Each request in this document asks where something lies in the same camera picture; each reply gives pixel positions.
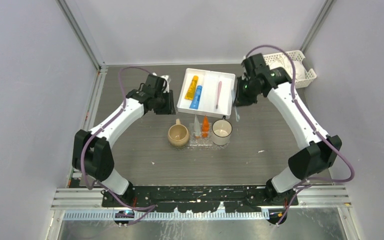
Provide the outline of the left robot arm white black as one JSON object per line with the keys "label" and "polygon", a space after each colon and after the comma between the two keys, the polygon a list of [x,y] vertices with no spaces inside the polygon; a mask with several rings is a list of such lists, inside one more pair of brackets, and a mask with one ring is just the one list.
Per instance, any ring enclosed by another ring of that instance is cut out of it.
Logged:
{"label": "left robot arm white black", "polygon": [[169,88],[169,75],[149,74],[138,89],[125,95],[121,105],[104,121],[90,130],[79,130],[74,136],[72,167],[84,171],[114,193],[121,207],[133,202],[133,185],[115,169],[112,147],[118,138],[147,112],[174,115],[174,92]]}

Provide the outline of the white plastic bin tray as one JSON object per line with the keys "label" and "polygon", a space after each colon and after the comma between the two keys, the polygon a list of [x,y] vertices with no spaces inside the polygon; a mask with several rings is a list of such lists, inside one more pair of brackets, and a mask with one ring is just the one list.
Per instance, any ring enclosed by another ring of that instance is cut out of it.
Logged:
{"label": "white plastic bin tray", "polygon": [[[197,85],[202,85],[198,109],[190,109],[192,100],[184,99],[193,76],[198,76]],[[178,111],[180,113],[229,119],[232,112],[231,91],[234,90],[235,79],[236,75],[233,73],[187,68],[177,101]],[[222,81],[222,88],[219,106],[218,109],[215,109],[219,81]]]}

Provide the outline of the yellow toothpaste tube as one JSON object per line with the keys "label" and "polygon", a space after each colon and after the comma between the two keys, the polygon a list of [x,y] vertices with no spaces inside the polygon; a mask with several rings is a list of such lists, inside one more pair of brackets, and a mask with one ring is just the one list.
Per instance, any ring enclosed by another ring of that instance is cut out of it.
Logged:
{"label": "yellow toothpaste tube", "polygon": [[195,91],[196,91],[197,84],[198,84],[198,80],[199,80],[199,77],[197,75],[194,75],[192,77],[190,85],[189,85],[189,87],[188,87],[188,89],[186,91],[186,94],[184,96],[185,100],[193,100],[194,99]]}

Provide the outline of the white ribbed mug black rim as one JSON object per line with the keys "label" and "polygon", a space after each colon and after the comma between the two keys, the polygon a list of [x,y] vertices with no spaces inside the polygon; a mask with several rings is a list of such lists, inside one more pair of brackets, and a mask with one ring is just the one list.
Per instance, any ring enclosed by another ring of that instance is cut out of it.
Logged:
{"label": "white ribbed mug black rim", "polygon": [[233,126],[223,117],[212,124],[211,132],[212,142],[217,146],[224,146],[230,142]]}

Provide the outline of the blue toothpaste tube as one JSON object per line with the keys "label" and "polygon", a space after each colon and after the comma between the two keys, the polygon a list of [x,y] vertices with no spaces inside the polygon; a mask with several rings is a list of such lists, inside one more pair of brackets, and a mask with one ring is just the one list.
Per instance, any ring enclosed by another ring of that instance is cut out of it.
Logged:
{"label": "blue toothpaste tube", "polygon": [[190,109],[197,110],[199,108],[202,89],[203,89],[202,85],[198,85],[196,87],[193,99],[192,99],[190,106],[189,106]]}

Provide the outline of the clear rectangular holder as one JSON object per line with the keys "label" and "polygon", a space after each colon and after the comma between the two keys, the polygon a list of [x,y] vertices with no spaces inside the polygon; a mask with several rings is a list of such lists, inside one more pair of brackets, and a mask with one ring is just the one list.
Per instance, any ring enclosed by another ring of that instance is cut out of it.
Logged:
{"label": "clear rectangular holder", "polygon": [[189,127],[189,147],[193,149],[209,149],[214,146],[212,140],[212,133],[209,131],[208,137],[203,138],[202,136],[198,139],[194,136],[194,123],[190,123]]}

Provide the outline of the tan ceramic mug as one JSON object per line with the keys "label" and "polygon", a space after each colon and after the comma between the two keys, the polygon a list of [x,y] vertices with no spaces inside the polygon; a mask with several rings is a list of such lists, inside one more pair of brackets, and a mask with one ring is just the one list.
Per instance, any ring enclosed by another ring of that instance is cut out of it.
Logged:
{"label": "tan ceramic mug", "polygon": [[173,147],[180,149],[189,143],[190,132],[188,128],[181,123],[180,119],[177,118],[175,124],[169,128],[167,138]]}

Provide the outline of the orange toothpaste tube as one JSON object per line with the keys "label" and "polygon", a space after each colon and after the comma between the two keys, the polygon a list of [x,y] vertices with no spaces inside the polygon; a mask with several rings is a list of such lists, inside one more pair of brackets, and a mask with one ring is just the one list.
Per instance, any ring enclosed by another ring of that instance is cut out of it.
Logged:
{"label": "orange toothpaste tube", "polygon": [[209,135],[209,131],[210,131],[210,123],[208,121],[208,117],[205,115],[202,121],[202,126],[201,126],[201,136],[203,138],[207,138]]}

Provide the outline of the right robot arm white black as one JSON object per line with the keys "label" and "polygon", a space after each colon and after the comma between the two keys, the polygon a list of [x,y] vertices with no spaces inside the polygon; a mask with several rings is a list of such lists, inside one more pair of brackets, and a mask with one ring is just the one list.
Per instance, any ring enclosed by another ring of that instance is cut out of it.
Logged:
{"label": "right robot arm white black", "polygon": [[330,168],[337,157],[342,141],[317,126],[315,119],[303,106],[302,100],[288,72],[277,67],[271,69],[262,54],[246,57],[241,65],[244,74],[237,79],[236,107],[250,106],[263,95],[277,108],[291,129],[299,151],[288,159],[287,167],[266,182],[265,200],[279,205],[290,196],[293,187],[301,181]]}

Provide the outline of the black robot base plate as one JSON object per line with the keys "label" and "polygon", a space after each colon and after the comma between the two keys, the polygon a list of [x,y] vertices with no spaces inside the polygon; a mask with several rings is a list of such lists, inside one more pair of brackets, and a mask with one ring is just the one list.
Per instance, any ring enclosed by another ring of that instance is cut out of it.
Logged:
{"label": "black robot base plate", "polygon": [[153,207],[154,213],[209,214],[220,207],[228,214],[257,213],[263,207],[273,207],[268,217],[271,224],[283,224],[286,208],[298,205],[294,190],[276,193],[258,185],[130,186],[124,195],[112,196],[105,190],[101,194],[103,207],[127,204],[142,212]]}

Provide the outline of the clear oval glass tray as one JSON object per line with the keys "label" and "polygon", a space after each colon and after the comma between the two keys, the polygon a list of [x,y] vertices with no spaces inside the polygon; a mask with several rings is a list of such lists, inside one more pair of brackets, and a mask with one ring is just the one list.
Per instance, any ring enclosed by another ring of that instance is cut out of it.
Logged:
{"label": "clear oval glass tray", "polygon": [[229,146],[229,141],[224,145],[215,144],[212,136],[209,134],[207,138],[196,138],[193,128],[186,130],[176,126],[171,127],[167,133],[169,144],[177,150],[221,150]]}

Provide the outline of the white toothpaste tube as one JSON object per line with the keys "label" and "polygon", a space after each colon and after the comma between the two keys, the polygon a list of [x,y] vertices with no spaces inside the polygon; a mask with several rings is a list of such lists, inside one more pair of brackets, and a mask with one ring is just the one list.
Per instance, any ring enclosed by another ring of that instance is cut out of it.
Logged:
{"label": "white toothpaste tube", "polygon": [[194,116],[194,123],[193,123],[193,134],[196,139],[199,139],[201,137],[202,131],[201,131],[201,124],[199,122],[198,116]]}

